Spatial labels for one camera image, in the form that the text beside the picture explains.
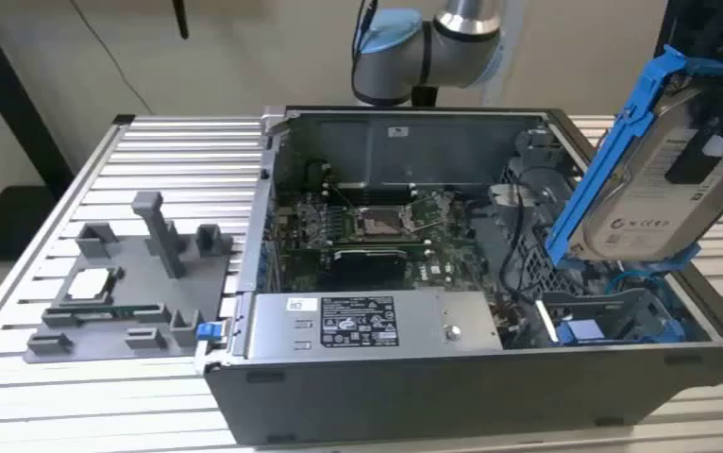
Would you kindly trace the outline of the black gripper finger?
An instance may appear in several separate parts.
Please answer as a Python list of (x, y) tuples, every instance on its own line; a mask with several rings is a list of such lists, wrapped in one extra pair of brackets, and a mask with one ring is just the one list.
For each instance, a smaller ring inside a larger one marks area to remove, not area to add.
[(690, 132), (665, 179), (700, 184), (723, 159), (723, 84), (709, 77), (672, 77), (664, 89), (664, 126)]

